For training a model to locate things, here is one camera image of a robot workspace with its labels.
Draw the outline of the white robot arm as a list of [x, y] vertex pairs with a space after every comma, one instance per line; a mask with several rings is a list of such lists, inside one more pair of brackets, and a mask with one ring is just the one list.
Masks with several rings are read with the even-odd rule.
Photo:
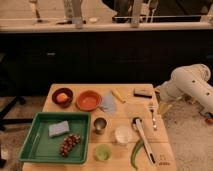
[[208, 81], [210, 69], [204, 64], [193, 64], [174, 69], [168, 81], [157, 86], [162, 101], [177, 100], [184, 95], [194, 98], [203, 109], [202, 115], [213, 115], [213, 86]]

